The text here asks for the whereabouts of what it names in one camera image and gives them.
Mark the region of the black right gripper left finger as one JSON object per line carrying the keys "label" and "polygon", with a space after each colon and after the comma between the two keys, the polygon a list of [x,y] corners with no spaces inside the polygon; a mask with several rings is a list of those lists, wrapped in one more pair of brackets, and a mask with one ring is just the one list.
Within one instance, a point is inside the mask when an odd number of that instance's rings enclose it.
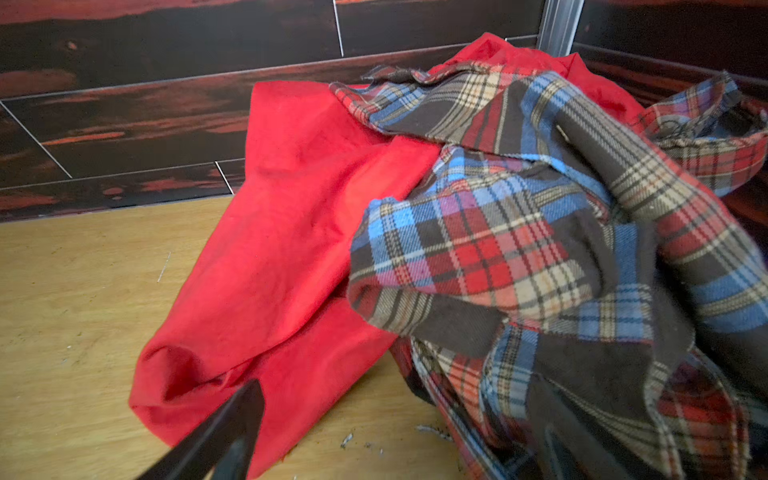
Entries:
{"label": "black right gripper left finger", "polygon": [[263,414],[261,385],[251,380],[138,478],[246,478]]}

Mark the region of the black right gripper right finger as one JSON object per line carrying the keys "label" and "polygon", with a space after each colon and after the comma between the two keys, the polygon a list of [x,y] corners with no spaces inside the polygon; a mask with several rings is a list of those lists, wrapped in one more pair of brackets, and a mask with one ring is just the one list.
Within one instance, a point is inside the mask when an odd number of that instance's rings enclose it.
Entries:
{"label": "black right gripper right finger", "polygon": [[618,447],[597,422],[548,383],[529,388],[528,414],[547,479],[629,479]]}

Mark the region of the plain red cloth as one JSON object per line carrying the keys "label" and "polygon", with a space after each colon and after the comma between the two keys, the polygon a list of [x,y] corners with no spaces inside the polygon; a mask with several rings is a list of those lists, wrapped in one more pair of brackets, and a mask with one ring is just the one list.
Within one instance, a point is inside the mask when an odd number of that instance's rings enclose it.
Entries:
{"label": "plain red cloth", "polygon": [[322,84],[257,84],[245,184],[139,357],[136,415],[180,446],[257,380],[243,477],[268,470],[393,342],[345,299],[349,244],[368,203],[408,194],[437,152],[362,126]]}

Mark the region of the multicolour tartan plaid cloth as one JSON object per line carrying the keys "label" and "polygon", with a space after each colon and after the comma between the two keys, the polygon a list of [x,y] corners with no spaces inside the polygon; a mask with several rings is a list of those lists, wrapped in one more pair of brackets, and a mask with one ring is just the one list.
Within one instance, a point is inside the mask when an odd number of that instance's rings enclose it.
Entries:
{"label": "multicolour tartan plaid cloth", "polygon": [[722,203],[767,156],[727,74],[622,123],[553,71],[463,62],[334,84],[363,125],[440,147],[369,204],[348,298],[395,333],[413,391],[474,479],[547,479],[528,414],[548,383],[629,479],[767,474],[767,267]]}

